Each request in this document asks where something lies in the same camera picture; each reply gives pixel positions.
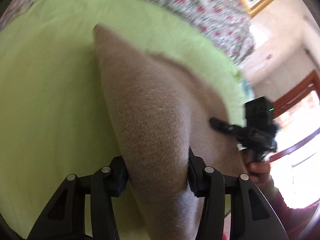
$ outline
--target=finger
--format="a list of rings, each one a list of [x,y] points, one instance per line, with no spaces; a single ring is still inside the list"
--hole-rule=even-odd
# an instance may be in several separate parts
[[[270,163],[267,163],[267,162],[251,163],[250,172],[270,174]]]
[[[247,154],[243,154],[243,162],[244,162],[244,165],[248,165],[248,164],[250,164],[250,158],[249,158],[249,156],[247,155]]]
[[[258,178],[257,176],[251,175],[251,176],[249,176],[249,178],[250,178],[255,184],[259,183],[259,178]]]
[[[253,150],[244,149],[241,152],[242,152],[244,164],[247,165],[247,164],[251,163],[252,161],[251,161],[250,156],[252,156]]]
[[[259,183],[266,184],[270,179],[269,173],[264,173],[259,175]]]

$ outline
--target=black camera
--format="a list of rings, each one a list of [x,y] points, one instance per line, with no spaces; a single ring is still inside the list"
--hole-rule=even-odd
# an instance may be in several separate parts
[[[210,125],[214,130],[235,137],[243,147],[252,149],[255,153],[252,161],[261,162],[266,154],[277,150],[273,104],[265,97],[260,97],[245,103],[244,107],[246,127],[230,125],[216,118],[210,119]]]

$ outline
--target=white wall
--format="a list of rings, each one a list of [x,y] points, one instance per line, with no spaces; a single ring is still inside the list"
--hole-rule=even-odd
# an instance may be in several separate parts
[[[257,98],[267,96],[271,101],[276,101],[298,85],[314,69],[316,69],[315,64],[304,48],[300,47],[264,81],[253,87],[255,95]]]
[[[251,20],[252,26],[268,38],[243,62],[243,76],[253,86],[299,49],[303,42],[306,10],[302,0],[274,0]],[[272,58],[265,64],[270,54]]]
[[[307,16],[304,21],[303,42],[316,62],[320,63],[320,29],[311,15]]]

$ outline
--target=hand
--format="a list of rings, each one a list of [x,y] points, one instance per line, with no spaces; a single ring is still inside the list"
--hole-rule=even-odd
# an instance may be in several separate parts
[[[253,163],[250,160],[250,155],[252,150],[244,149],[242,150],[244,165],[248,171],[250,179],[258,186],[260,190],[263,190],[271,182],[270,176],[270,163],[260,162]]]

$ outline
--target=green bedsheet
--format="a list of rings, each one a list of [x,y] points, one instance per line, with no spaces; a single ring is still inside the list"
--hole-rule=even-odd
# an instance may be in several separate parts
[[[0,212],[23,237],[68,174],[92,174],[120,154],[93,49],[97,23],[187,65],[242,124],[237,69],[170,12],[144,0],[39,0],[0,33]],[[130,189],[113,203],[121,238],[147,238]]]

